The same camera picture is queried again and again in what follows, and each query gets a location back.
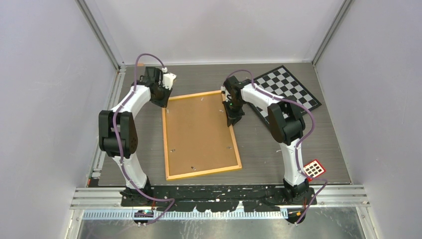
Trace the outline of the yellow picture frame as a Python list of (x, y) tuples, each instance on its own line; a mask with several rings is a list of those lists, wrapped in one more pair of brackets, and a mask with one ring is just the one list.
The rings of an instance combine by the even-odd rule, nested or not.
[(170, 97), (162, 110), (167, 181), (242, 169), (220, 91)]

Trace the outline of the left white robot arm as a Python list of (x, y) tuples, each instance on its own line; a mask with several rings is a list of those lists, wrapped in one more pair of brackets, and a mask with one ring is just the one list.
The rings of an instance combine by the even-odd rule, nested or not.
[(112, 109), (99, 113), (99, 148), (119, 166), (129, 192), (141, 206), (152, 202), (150, 182), (137, 158), (138, 135), (134, 119), (151, 102), (166, 108), (177, 76), (166, 68), (146, 67), (127, 95)]

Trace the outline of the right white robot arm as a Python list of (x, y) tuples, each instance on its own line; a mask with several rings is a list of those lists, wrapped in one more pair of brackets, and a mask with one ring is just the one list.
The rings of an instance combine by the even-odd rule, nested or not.
[(244, 115), (242, 107), (246, 103), (257, 106), (267, 114), (269, 131), (279, 143), (282, 152), (285, 169), (284, 198), (290, 204), (297, 204), (309, 189), (307, 177), (300, 172), (301, 149), (295, 148), (306, 128), (300, 107), (293, 100), (258, 87), (250, 79), (239, 81), (235, 76), (230, 76), (224, 81), (221, 91), (225, 96), (222, 104), (227, 126), (233, 126), (241, 120)]

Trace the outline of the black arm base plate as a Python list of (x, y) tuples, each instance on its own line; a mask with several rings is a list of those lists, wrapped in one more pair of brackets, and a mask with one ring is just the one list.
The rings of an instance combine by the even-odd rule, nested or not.
[(247, 212), (273, 212), (280, 206), (304, 208), (315, 205), (314, 189), (295, 198), (285, 194), (282, 185), (176, 185), (153, 186), (146, 198), (127, 188), (120, 192), (123, 207), (150, 207), (159, 212), (232, 212), (239, 206)]

